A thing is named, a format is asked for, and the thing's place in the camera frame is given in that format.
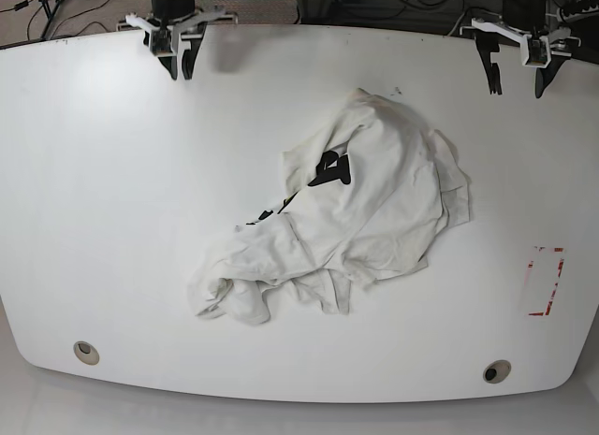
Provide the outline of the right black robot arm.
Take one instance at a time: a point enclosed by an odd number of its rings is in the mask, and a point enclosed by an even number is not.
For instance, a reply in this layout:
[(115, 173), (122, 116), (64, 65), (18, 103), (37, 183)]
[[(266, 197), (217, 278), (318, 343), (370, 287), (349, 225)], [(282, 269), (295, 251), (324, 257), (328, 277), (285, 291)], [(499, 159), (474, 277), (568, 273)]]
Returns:
[[(237, 17), (222, 8), (199, 10), (195, 0), (151, 0), (152, 13), (142, 18), (125, 16), (126, 27), (144, 32), (143, 44), (176, 80), (193, 78), (195, 63), (208, 25)], [(535, 70), (534, 92), (540, 98), (553, 82), (572, 52), (566, 42), (567, 27), (552, 30), (547, 23), (547, 0), (503, 0), (495, 21), (473, 18), (466, 27), (472, 31), (491, 94), (501, 94), (500, 68), (491, 55), (500, 51), (499, 39), (507, 38), (519, 46), (521, 63)]]

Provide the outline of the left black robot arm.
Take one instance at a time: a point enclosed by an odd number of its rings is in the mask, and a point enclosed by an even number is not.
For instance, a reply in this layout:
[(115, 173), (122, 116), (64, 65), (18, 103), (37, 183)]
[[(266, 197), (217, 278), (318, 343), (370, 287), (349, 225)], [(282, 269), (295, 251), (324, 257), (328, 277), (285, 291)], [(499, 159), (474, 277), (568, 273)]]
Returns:
[(534, 94), (541, 98), (561, 67), (569, 61), (580, 39), (561, 23), (548, 22), (548, 0), (503, 0), (501, 14), (491, 21), (473, 18), (466, 29), (473, 33), (489, 92), (503, 93), (501, 73), (491, 55), (500, 51), (500, 39), (519, 47), (520, 63), (534, 70)]

